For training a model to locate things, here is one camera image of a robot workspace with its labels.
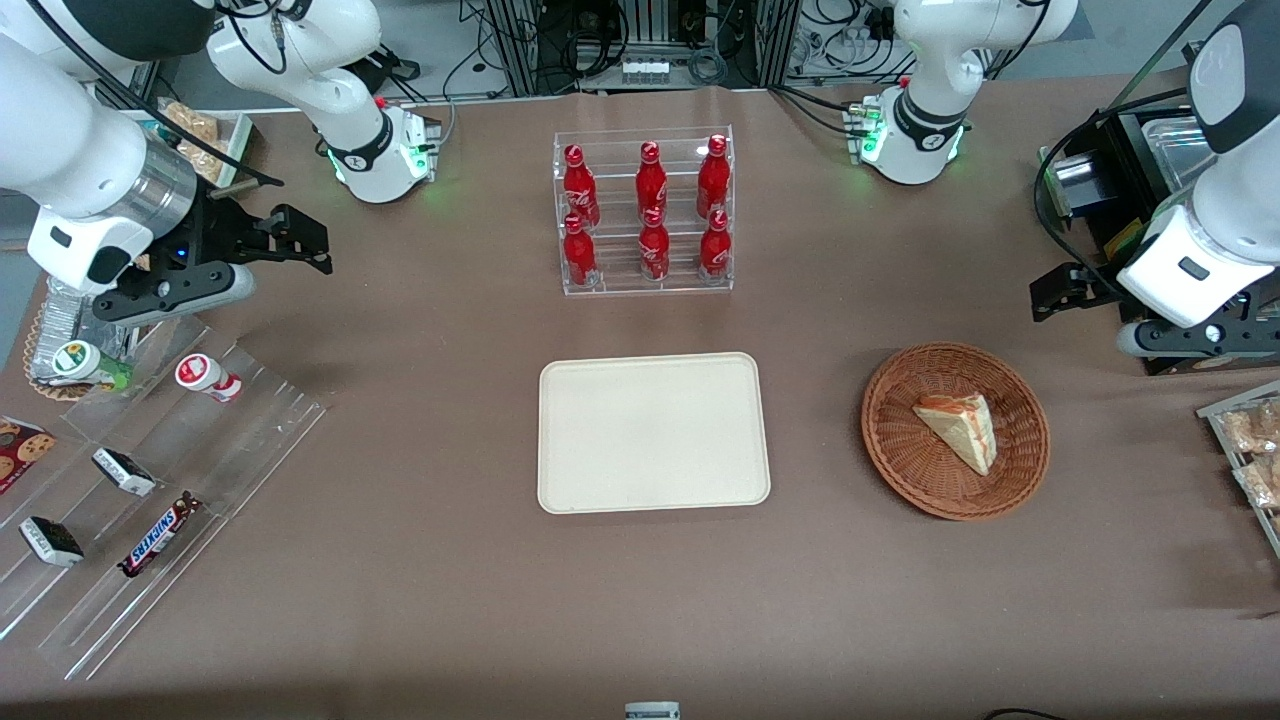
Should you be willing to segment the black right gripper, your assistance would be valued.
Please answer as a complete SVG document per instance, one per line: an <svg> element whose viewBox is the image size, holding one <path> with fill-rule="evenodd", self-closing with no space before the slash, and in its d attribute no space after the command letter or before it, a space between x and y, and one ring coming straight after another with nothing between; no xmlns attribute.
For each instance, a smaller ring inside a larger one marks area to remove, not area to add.
<svg viewBox="0 0 1280 720"><path fill-rule="evenodd" d="M186 217L150 247L154 293L220 293L236 283L233 266L306 263L330 275L326 227L282 204L262 219L232 199L198 196Z"/></svg>

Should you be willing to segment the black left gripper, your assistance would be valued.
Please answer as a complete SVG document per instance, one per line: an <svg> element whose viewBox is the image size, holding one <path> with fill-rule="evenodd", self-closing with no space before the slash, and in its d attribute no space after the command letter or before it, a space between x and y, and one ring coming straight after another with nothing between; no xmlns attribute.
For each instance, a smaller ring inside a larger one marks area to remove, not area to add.
<svg viewBox="0 0 1280 720"><path fill-rule="evenodd" d="M1079 263L1062 263L1056 268L1056 281L1034 281L1030 283L1030 311L1034 323L1042 323L1051 316L1074 307L1098 307L1108 304L1125 304L1129 293L1121 290L1110 266L1091 266Z"/></svg>

